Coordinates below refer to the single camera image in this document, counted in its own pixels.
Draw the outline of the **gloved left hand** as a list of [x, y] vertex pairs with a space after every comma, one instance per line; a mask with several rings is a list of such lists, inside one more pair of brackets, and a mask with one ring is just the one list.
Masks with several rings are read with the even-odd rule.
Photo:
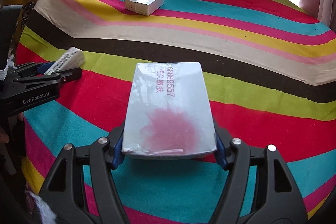
[[[24, 115], [23, 113], [19, 113], [17, 115], [17, 120], [18, 121], [23, 121], [24, 120]], [[9, 136], [7, 135], [7, 133], [5, 132], [5, 130], [3, 128], [0, 128], [0, 140], [1, 143], [8, 143], [10, 141]]]

